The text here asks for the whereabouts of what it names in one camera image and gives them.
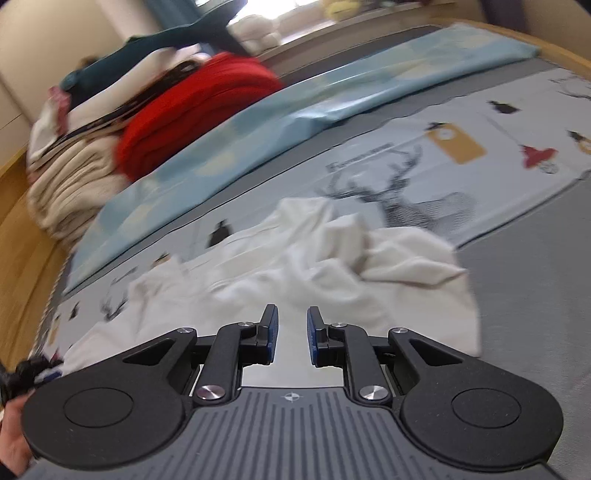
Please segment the wooden bed frame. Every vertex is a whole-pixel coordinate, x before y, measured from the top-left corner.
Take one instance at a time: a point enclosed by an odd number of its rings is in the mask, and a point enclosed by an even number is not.
[[[430,20],[442,27],[456,21],[537,45],[542,58],[591,80],[591,61],[538,38],[475,21]],[[342,29],[343,35],[352,33],[349,27]],[[314,33],[310,42],[322,42],[322,35]],[[28,356],[47,300],[67,258],[67,252],[29,217],[26,191],[23,149],[0,167],[0,359],[9,368]]]

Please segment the white wall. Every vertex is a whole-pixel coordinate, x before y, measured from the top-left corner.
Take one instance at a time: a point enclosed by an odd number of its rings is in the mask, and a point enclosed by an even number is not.
[[[0,76],[33,121],[47,89],[81,58],[122,44],[95,0],[9,0],[0,9]]]
[[[161,30],[142,0],[96,0],[121,38]]]
[[[30,125],[0,83],[0,168],[26,143]]]

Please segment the light blue blanket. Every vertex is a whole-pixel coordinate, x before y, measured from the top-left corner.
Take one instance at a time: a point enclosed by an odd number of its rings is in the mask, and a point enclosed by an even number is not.
[[[66,291],[249,170],[331,124],[426,87],[536,54],[532,45],[455,24],[261,100],[107,203],[78,246]]]

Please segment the red garment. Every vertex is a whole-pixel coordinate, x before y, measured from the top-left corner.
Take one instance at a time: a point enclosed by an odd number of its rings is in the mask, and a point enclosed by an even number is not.
[[[116,152],[118,167],[136,181],[232,115],[281,90],[257,59],[220,53],[142,109]]]

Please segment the window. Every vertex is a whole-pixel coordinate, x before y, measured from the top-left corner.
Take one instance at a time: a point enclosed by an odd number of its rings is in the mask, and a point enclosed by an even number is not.
[[[203,5],[208,0],[196,0],[197,5]],[[246,6],[230,23],[234,23],[247,15],[262,15],[267,18],[277,18],[302,5],[312,4],[318,0],[248,0]]]

